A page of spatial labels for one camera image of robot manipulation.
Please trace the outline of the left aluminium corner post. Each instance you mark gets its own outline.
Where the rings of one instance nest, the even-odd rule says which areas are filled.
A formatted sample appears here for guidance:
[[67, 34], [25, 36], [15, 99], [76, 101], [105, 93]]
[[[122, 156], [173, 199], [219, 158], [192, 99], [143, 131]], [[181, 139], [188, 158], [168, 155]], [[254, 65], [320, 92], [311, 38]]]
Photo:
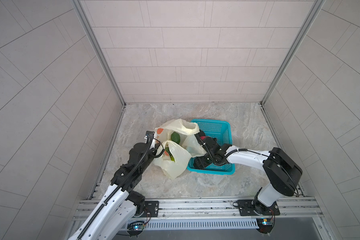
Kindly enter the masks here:
[[89, 39], [89, 42], [90, 42], [91, 46], [93, 47], [93, 49], [99, 59], [100, 65], [102, 66], [106, 76], [108, 77], [109, 81], [111, 82], [111, 85], [112, 85], [113, 89], [115, 90], [119, 100], [121, 101], [123, 108], [125, 108], [126, 102], [121, 94], [120, 89], [117, 86], [115, 78], [111, 72], [111, 69], [107, 63], [105, 55], [99, 45], [99, 42], [96, 39], [95, 33], [90, 25], [89, 19], [87, 18], [86, 14], [85, 14], [85, 11], [84, 11], [81, 1], [72, 0], [71, 2], [73, 5], [73, 8], [79, 18], [79, 21], [81, 22], [83, 29]]

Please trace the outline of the right aluminium corner post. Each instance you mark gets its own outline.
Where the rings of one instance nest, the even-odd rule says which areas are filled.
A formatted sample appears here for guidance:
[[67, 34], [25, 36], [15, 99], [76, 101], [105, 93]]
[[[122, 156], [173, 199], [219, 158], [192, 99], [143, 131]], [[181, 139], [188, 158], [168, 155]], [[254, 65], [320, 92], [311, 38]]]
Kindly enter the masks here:
[[305, 36], [307, 35], [309, 29], [311, 28], [313, 22], [317, 18], [318, 14], [319, 14], [320, 10], [322, 9], [322, 6], [323, 6], [323, 4], [325, 2], [326, 2], [325, 0], [316, 0], [316, 1], [314, 1], [310, 11], [308, 12], [307, 17], [303, 21], [303, 24], [302, 24], [296, 38], [293, 41], [292, 46], [290, 47], [289, 51], [287, 52], [287, 55], [284, 58], [280, 68], [278, 69], [273, 81], [271, 82], [269, 89], [267, 90], [265, 96], [263, 97], [262, 101], [260, 102], [260, 104], [262, 106], [265, 106], [265, 104], [269, 100], [272, 92], [274, 91], [274, 89], [276, 88], [278, 82], [282, 78], [285, 70], [287, 69], [287, 67], [290, 64], [292, 58], [294, 57], [297, 50], [299, 49], [301, 43], [303, 42]]

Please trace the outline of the dark green avocado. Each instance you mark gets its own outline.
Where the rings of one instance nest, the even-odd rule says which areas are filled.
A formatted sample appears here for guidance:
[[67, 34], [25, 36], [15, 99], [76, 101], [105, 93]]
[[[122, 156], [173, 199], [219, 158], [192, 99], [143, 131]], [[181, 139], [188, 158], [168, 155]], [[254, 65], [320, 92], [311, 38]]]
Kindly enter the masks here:
[[171, 134], [171, 141], [175, 142], [176, 144], [180, 145], [181, 142], [181, 136], [177, 132], [173, 132]]

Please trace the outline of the aluminium corner post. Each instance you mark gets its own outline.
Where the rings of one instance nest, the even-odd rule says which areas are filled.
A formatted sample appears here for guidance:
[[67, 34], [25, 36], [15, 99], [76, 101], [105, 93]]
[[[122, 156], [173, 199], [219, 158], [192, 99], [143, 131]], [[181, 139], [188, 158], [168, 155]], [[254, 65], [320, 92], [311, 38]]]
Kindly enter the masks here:
[[296, 38], [293, 41], [292, 46], [290, 47], [289, 51], [287, 52], [287, 55], [284, 58], [280, 68], [278, 69], [273, 81], [271, 82], [269, 89], [267, 90], [265, 96], [263, 97], [262, 101], [260, 102], [260, 104], [262, 106], [265, 106], [265, 104], [269, 100], [272, 92], [274, 91], [274, 89], [276, 88], [278, 82], [282, 78], [285, 70], [287, 69], [287, 67], [290, 64], [292, 58], [294, 57], [297, 50], [299, 49], [301, 43], [303, 42], [305, 36], [307, 35], [309, 29], [311, 28], [313, 22], [317, 18], [318, 14], [319, 14], [320, 10], [322, 9], [322, 6], [323, 6], [323, 4], [325, 2], [326, 2], [325, 0], [316, 0], [316, 1], [314, 1], [310, 11], [308, 12], [307, 17], [303, 21], [303, 24], [302, 24]]
[[85, 11], [84, 11], [81, 1], [72, 0], [71, 2], [73, 5], [73, 8], [79, 18], [79, 21], [81, 22], [83, 29], [89, 39], [89, 42], [90, 42], [91, 46], [93, 47], [93, 49], [99, 59], [100, 65], [102, 66], [106, 76], [108, 77], [109, 81], [111, 82], [111, 85], [112, 85], [113, 89], [115, 90], [119, 100], [121, 101], [123, 108], [125, 108], [126, 102], [121, 94], [120, 89], [117, 86], [115, 78], [111, 72], [111, 69], [107, 63], [105, 55], [99, 45], [99, 42], [96, 39], [95, 33], [90, 25], [89, 19], [87, 18], [86, 14], [85, 14]]

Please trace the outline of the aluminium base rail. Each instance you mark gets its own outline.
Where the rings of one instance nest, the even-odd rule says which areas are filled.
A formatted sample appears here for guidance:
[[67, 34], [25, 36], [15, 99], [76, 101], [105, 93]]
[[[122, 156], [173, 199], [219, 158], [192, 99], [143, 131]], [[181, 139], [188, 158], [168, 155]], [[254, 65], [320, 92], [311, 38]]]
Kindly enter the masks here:
[[249, 198], [182, 198], [182, 199], [148, 199], [159, 201], [157, 217], [130, 219], [121, 228], [124, 236], [128, 235], [127, 225], [135, 221], [145, 221], [144, 231], [170, 230], [228, 230], [257, 229], [256, 219], [273, 219], [274, 228], [287, 227], [291, 232], [301, 226], [322, 230], [322, 211], [313, 197], [285, 197], [276, 201], [279, 216], [240, 216], [233, 202], [250, 200]]

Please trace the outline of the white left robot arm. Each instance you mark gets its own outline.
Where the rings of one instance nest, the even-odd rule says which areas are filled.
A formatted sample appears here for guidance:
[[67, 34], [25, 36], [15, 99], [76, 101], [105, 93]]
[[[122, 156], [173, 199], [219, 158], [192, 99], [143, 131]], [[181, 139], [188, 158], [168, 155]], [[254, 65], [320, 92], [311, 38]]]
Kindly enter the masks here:
[[165, 148], [156, 139], [157, 133], [147, 131], [144, 143], [129, 151], [129, 160], [114, 174], [106, 193], [70, 240], [112, 240], [127, 222], [144, 212], [145, 197], [134, 191], [144, 171]]

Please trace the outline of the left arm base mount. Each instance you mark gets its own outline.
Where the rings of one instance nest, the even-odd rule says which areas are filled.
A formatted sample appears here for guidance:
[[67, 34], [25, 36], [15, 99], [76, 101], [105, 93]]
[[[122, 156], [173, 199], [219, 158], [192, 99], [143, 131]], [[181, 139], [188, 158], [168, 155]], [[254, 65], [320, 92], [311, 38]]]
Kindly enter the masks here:
[[146, 197], [140, 193], [132, 191], [127, 200], [132, 202], [136, 208], [135, 218], [157, 217], [159, 211], [159, 201], [147, 201]]

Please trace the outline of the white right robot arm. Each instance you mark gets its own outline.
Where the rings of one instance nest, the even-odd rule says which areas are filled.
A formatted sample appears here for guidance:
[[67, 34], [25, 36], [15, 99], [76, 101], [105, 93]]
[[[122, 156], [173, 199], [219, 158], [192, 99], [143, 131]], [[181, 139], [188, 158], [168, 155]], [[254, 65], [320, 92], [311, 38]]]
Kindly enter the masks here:
[[266, 173], [270, 183], [261, 188], [252, 201], [252, 206], [257, 208], [258, 212], [270, 208], [283, 196], [292, 197], [295, 194], [303, 171], [282, 149], [274, 147], [267, 152], [239, 148], [231, 144], [220, 146], [217, 139], [207, 137], [204, 132], [196, 134], [195, 137], [206, 150], [206, 154], [195, 158], [194, 168], [203, 170], [212, 164], [239, 164]]

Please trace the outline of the circuit board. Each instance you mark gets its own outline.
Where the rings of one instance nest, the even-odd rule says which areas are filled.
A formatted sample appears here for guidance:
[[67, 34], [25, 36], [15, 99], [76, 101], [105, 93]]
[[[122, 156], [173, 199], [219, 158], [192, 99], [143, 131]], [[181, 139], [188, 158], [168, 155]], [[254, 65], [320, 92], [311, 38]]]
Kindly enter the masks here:
[[127, 225], [127, 233], [131, 237], [133, 237], [133, 236], [137, 237], [138, 235], [140, 235], [143, 232], [145, 227], [146, 227], [145, 221], [135, 221], [135, 222], [129, 223]]
[[270, 234], [274, 228], [274, 220], [273, 219], [256, 219], [258, 228], [257, 231], [261, 234]]

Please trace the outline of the teal plastic basket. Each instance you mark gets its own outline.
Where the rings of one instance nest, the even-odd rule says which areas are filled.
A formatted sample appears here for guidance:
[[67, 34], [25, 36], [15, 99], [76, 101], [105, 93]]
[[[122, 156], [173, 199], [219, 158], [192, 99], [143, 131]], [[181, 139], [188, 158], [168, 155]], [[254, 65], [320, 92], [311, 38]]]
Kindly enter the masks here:
[[[232, 133], [231, 125], [225, 121], [219, 120], [207, 120], [207, 119], [193, 119], [191, 123], [198, 124], [201, 131], [203, 131], [206, 136], [211, 138], [216, 138], [217, 143], [222, 146], [223, 144], [232, 144]], [[210, 175], [233, 175], [235, 172], [234, 164], [226, 164], [223, 166], [216, 166], [210, 164], [203, 170], [194, 168], [195, 158], [191, 158], [187, 169], [190, 172], [200, 173], [200, 174], [210, 174]]]

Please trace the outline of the translucent cream plastic bag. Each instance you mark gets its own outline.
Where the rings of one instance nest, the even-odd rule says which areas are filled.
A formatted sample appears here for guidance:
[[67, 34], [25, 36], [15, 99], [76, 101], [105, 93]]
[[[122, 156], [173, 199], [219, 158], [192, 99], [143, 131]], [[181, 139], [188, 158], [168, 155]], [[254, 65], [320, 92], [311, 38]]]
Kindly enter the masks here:
[[[180, 134], [180, 145], [171, 141], [173, 132]], [[182, 119], [170, 120], [155, 128], [156, 141], [163, 143], [165, 153], [154, 159], [153, 164], [160, 167], [163, 173], [172, 180], [180, 176], [186, 170], [191, 158], [200, 157], [206, 153], [195, 137], [195, 134], [199, 132], [198, 124]]]

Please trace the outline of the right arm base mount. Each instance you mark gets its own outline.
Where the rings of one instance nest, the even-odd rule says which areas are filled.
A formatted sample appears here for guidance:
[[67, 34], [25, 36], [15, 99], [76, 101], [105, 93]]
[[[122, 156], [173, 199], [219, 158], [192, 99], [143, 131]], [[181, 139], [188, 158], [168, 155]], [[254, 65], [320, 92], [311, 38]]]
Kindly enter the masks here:
[[263, 205], [257, 199], [254, 200], [237, 200], [233, 202], [233, 207], [237, 208], [240, 216], [279, 216], [280, 210], [276, 202], [270, 207]]

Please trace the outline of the left circuit board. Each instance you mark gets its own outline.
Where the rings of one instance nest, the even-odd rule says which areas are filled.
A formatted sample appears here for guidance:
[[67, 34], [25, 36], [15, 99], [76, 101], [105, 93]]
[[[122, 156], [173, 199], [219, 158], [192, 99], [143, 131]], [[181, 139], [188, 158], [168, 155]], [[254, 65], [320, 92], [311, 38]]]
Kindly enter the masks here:
[[133, 236], [137, 237], [138, 235], [140, 235], [143, 232], [145, 227], [146, 227], [145, 221], [135, 221], [135, 222], [129, 223], [127, 225], [127, 233], [131, 237], [133, 237]]

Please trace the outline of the right circuit board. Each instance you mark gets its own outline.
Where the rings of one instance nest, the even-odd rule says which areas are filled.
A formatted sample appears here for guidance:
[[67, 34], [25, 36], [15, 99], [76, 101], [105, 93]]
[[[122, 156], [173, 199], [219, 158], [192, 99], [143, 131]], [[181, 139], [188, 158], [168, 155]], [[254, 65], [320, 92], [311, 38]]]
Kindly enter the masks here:
[[261, 234], [270, 234], [274, 228], [274, 220], [273, 219], [256, 219], [258, 228], [257, 231]]

